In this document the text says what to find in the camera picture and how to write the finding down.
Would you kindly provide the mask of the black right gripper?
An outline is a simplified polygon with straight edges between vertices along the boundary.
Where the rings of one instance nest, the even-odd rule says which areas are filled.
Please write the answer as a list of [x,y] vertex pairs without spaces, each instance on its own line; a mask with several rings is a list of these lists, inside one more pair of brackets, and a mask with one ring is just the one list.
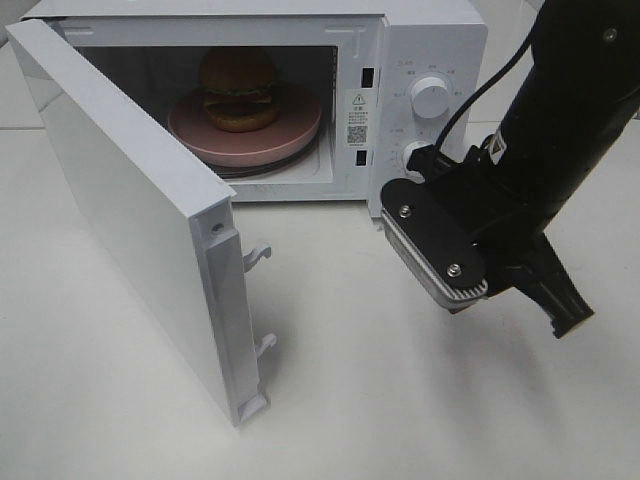
[[561,339],[594,315],[528,205],[495,182],[486,148],[473,146],[459,163],[427,145],[407,162],[445,212],[470,237],[486,265],[488,296],[516,287],[549,317]]

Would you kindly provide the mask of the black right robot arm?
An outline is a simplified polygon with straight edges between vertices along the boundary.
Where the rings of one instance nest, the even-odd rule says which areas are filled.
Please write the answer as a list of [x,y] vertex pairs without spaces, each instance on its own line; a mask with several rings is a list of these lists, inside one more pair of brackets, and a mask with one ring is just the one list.
[[461,283],[459,259],[438,267],[415,241],[422,282],[460,311],[514,288],[562,337],[592,315],[545,236],[545,228],[616,142],[639,107],[639,5],[547,1],[521,45],[533,64],[495,133],[455,163],[439,144],[408,161],[423,176],[428,238],[461,240],[484,272]]

